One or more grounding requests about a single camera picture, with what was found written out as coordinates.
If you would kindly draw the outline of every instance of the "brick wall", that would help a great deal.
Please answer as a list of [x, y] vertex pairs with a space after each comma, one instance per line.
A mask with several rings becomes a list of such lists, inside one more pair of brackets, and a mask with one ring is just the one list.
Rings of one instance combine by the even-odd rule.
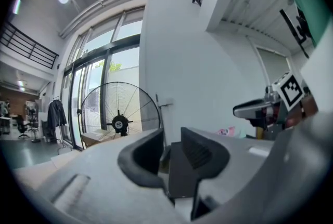
[[20, 114], [25, 117], [24, 105], [26, 101], [33, 101], [38, 99], [38, 96], [29, 95], [25, 93], [21, 93], [18, 91], [10, 90], [0, 86], [0, 100], [6, 101], [7, 98], [10, 100], [10, 113], [11, 114]]

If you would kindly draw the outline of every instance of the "glass door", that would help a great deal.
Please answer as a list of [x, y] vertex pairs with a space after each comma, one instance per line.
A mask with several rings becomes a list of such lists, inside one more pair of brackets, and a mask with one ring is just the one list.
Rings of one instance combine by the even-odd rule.
[[67, 123], [64, 126], [61, 126], [61, 134], [62, 138], [72, 144], [72, 139], [70, 135], [70, 129], [69, 129], [69, 119], [68, 119], [68, 99], [69, 99], [69, 86], [71, 82], [71, 76], [72, 74], [69, 73], [66, 75], [63, 79], [63, 84], [62, 84], [62, 92], [61, 92], [61, 103], [63, 105], [63, 109], [65, 112], [65, 117], [67, 120]]
[[76, 147], [85, 149], [81, 139], [83, 133], [94, 132], [100, 129], [100, 108], [99, 98], [88, 98], [89, 110], [85, 111], [85, 116], [78, 115], [78, 109], [87, 96], [98, 86], [101, 85], [104, 59], [87, 63], [85, 67], [75, 71], [73, 87], [71, 93], [71, 120], [72, 120], [72, 137]]

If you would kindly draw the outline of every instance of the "coat rack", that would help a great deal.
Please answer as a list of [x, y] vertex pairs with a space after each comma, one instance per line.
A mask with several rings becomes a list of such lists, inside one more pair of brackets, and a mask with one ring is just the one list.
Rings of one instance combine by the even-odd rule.
[[[58, 98], [59, 102], [60, 102], [60, 97], [59, 96], [56, 96], [52, 99], [52, 101], [54, 101], [56, 98]], [[62, 136], [62, 131], [61, 131], [61, 125], [60, 125], [60, 107], [58, 107], [58, 118], [59, 118], [59, 130], [60, 130], [60, 136], [61, 136], [61, 140], [60, 139], [57, 139], [57, 136], [56, 136], [56, 140], [60, 141], [60, 143], [62, 144], [62, 147], [58, 148], [58, 155], [60, 154], [59, 151], [60, 149], [64, 149], [64, 148], [69, 148], [71, 151], [72, 151], [72, 148], [70, 146], [67, 146], [64, 141], [63, 141], [63, 136]]]

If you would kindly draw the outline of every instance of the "jacket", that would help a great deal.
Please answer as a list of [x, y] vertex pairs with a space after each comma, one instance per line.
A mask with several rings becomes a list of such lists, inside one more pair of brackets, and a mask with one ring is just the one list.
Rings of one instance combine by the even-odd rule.
[[48, 106], [47, 125], [50, 129], [55, 130], [56, 127], [67, 123], [62, 103], [57, 99], [53, 100]]

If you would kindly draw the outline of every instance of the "white wall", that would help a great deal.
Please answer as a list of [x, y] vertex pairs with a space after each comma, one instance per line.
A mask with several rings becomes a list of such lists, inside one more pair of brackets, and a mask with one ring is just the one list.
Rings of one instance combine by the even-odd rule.
[[[42, 65], [39, 65], [38, 63], [35, 64], [35, 62], [23, 57], [22, 55], [10, 50], [7, 47], [1, 46], [0, 50], [1, 50], [0, 51], [0, 61], [1, 62], [5, 63], [11, 67], [14, 67], [18, 70], [21, 70], [22, 72], [26, 72], [31, 75], [35, 75], [35, 76], [45, 79], [47, 81], [51, 81], [51, 79], [53, 78], [53, 72], [51, 69], [44, 67]], [[27, 63], [23, 62], [24, 59], [27, 59], [29, 61], [29, 63], [28, 63], [28, 61], [27, 61]]]
[[49, 13], [40, 11], [36, 0], [23, 0], [19, 13], [10, 22], [44, 47], [57, 54], [61, 52], [64, 40], [58, 36], [59, 29], [49, 19]]
[[[305, 52], [311, 56], [314, 51], [314, 47], [310, 46], [305, 49]], [[308, 59], [304, 55], [303, 51], [299, 51], [298, 53], [291, 56], [293, 64], [295, 66], [295, 75], [298, 77], [298, 79], [301, 81], [303, 80], [303, 77], [301, 75], [301, 70], [303, 66], [306, 64]]]
[[200, 7], [191, 0], [148, 0], [140, 41], [140, 87], [163, 109], [167, 143], [180, 141], [180, 128], [211, 132], [237, 126], [254, 135], [249, 122], [235, 118], [235, 105], [262, 97], [265, 79], [245, 36], [202, 31]]
[[110, 72], [109, 82], [125, 82], [139, 86], [139, 66]]

